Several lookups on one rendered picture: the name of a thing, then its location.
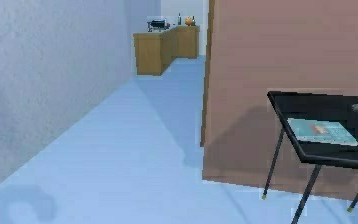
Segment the wooden kitchen cabinet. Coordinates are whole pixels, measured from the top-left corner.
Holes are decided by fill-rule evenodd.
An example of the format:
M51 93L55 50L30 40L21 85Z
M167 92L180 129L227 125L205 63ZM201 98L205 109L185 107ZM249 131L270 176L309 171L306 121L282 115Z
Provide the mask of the wooden kitchen cabinet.
M160 76L177 58L199 56L199 26L177 26L163 32L135 33L138 75Z

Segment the black toaster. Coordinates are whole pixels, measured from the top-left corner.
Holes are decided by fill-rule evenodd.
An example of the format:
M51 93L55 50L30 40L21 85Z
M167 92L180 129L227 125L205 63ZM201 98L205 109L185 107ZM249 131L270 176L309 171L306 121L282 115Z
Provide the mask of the black toaster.
M165 20L152 20L147 22L148 31L163 31L167 29L167 24Z

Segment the black table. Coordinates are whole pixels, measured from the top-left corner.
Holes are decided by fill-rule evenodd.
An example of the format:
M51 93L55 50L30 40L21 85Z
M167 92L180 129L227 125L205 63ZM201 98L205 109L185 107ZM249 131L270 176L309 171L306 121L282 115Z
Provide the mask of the black table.
M297 224L321 168L335 166L358 169L358 145L298 141L287 119L339 122L358 142L358 112L352 110L352 105L358 103L358 96L270 91L267 97L282 125L280 135L288 137L302 163L314 166L291 222ZM358 193L353 201L358 201Z

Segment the pale teal book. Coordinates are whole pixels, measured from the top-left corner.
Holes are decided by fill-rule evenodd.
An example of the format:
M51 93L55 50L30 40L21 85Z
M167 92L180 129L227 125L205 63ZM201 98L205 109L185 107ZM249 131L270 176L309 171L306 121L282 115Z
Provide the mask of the pale teal book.
M298 141L357 146L357 140L339 122L288 118L287 122Z

